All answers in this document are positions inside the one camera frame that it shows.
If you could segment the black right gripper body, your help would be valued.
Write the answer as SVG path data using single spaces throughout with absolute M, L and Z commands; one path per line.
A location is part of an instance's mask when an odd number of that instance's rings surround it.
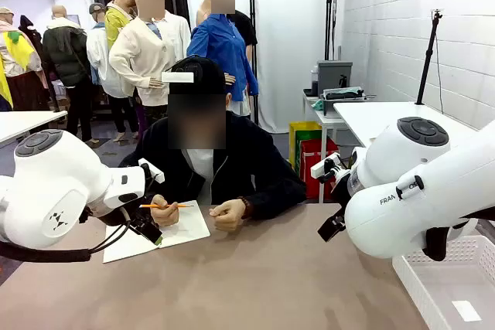
M 342 177 L 336 179 L 335 185 L 333 186 L 331 192 L 331 198 L 334 202 L 338 203 L 342 209 L 347 207 L 347 203 L 351 199 L 350 191 L 348 190 L 348 180 L 350 178 L 350 173 L 343 175 Z

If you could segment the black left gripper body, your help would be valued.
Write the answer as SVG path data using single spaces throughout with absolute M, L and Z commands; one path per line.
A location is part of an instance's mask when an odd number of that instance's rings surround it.
M 107 226 L 126 224 L 135 213 L 136 206 L 132 204 L 119 206 L 115 209 L 108 208 L 105 204 L 89 207 L 90 215 L 99 219 Z

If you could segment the person's right hand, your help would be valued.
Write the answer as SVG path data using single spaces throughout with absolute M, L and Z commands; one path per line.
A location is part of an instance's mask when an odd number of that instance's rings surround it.
M 151 216 L 159 226 L 173 226 L 179 222 L 179 207 L 177 202 L 168 204 L 161 195 L 154 195 L 152 198 Z

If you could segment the person's left hand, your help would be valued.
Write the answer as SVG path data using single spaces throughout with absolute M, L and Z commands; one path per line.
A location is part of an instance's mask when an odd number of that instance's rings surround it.
M 241 199 L 232 199 L 210 209 L 217 230 L 234 232 L 241 224 L 246 205 Z

